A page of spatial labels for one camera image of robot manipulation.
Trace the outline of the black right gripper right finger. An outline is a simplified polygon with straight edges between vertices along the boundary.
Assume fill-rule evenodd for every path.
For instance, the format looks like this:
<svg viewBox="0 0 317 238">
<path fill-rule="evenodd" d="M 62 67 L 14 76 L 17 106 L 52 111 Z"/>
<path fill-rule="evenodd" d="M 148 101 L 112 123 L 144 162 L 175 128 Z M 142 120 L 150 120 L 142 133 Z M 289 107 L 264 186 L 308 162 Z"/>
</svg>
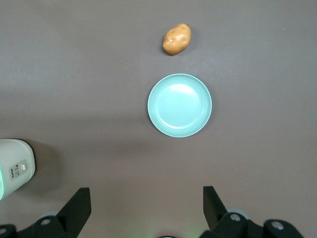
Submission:
<svg viewBox="0 0 317 238">
<path fill-rule="evenodd" d="M 203 211 L 209 229 L 204 238 L 262 238 L 263 227 L 238 212 L 228 212 L 213 186 L 203 188 Z"/>
</svg>

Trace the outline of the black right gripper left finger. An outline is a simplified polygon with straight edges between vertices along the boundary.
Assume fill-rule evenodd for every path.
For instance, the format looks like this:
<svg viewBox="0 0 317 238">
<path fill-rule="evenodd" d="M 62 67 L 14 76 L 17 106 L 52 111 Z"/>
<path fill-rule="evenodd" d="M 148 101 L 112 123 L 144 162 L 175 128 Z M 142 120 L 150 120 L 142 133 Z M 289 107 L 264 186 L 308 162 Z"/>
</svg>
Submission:
<svg viewBox="0 0 317 238">
<path fill-rule="evenodd" d="M 18 238 L 76 238 L 91 214 L 88 187 L 80 188 L 55 216 L 45 216 L 26 229 Z"/>
</svg>

